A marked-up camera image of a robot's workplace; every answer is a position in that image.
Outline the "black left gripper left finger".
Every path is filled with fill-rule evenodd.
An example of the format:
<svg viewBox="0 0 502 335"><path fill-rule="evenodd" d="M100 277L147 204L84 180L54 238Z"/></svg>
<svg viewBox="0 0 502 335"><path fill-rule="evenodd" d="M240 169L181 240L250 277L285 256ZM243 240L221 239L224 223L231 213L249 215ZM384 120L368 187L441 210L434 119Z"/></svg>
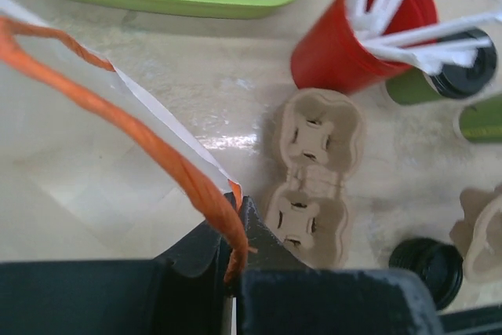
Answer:
<svg viewBox="0 0 502 335"><path fill-rule="evenodd" d="M1 264L3 334L217 334L229 247L206 222L152 259Z"/></svg>

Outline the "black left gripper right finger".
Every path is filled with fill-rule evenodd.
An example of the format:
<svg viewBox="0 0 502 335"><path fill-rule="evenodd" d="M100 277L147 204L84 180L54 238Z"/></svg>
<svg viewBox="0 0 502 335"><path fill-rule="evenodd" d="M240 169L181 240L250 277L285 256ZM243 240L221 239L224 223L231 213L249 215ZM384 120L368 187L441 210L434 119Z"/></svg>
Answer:
<svg viewBox="0 0 502 335"><path fill-rule="evenodd" d="M441 334L424 284L406 270L309 268L264 225L255 202L240 218L256 253L237 289L239 334Z"/></svg>

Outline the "paper bag orange handles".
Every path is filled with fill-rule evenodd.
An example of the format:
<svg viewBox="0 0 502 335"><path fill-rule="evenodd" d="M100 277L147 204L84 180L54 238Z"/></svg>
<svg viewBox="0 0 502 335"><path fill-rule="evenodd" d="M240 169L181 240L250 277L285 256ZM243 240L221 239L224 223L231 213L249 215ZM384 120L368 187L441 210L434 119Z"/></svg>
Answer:
<svg viewBox="0 0 502 335"><path fill-rule="evenodd" d="M17 43L16 36L56 39L87 63L105 71L115 69L110 61L99 58L66 32L48 27L44 20L11 0L1 0L1 10L4 12L1 18L2 61L20 73L55 89L79 107L111 123L136 141L180 185L193 207L231 246L232 252L224 281L233 282L243 272L248 254L252 252L238 217L239 207L231 206L220 189L200 169L139 119L29 56Z"/></svg>

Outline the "single cardboard cup carrier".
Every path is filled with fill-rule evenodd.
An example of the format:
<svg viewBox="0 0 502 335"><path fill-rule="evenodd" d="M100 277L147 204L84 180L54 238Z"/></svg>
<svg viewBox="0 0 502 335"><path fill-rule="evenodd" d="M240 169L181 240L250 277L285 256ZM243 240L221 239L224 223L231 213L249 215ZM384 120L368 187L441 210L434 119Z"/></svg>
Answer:
<svg viewBox="0 0 502 335"><path fill-rule="evenodd" d="M449 237L463 257L464 275L470 282L501 280L501 186L492 191L465 188L460 193L464 217Z"/></svg>

